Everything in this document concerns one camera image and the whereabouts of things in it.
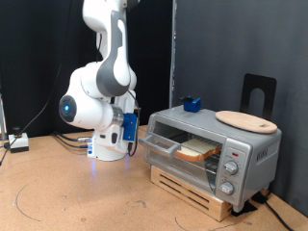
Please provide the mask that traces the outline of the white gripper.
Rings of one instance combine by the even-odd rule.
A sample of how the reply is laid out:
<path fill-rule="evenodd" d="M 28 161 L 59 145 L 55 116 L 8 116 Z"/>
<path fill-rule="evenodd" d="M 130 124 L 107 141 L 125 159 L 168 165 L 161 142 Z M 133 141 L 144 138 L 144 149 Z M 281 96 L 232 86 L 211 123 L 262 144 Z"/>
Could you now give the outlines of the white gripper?
<path fill-rule="evenodd" d="M 95 129 L 96 143 L 117 153 L 130 153 L 136 145 L 139 108 L 135 95 L 122 95 L 103 103 L 103 120 Z"/>

